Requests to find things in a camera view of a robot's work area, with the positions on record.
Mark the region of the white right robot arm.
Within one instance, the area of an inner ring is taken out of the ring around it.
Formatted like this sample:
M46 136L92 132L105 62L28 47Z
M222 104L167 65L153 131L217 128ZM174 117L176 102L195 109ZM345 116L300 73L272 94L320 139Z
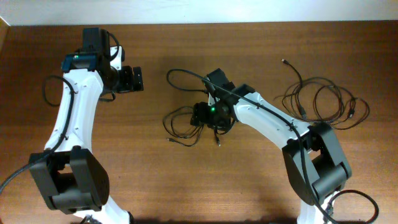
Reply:
M272 106L247 85L228 89L205 83L209 101L194 106L194 124L225 129L232 121L248 125L281 151L289 183L301 199L297 223L336 223L333 201L352 176L332 128L311 125Z

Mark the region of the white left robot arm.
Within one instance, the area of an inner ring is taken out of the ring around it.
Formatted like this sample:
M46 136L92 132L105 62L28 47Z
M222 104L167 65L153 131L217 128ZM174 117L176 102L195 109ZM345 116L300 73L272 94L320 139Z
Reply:
M139 67L122 65L120 45L94 46L67 55L61 102L44 151L29 158L29 171L51 210L93 223L134 223L109 192L109 177L92 151L96 106L101 96L143 89Z

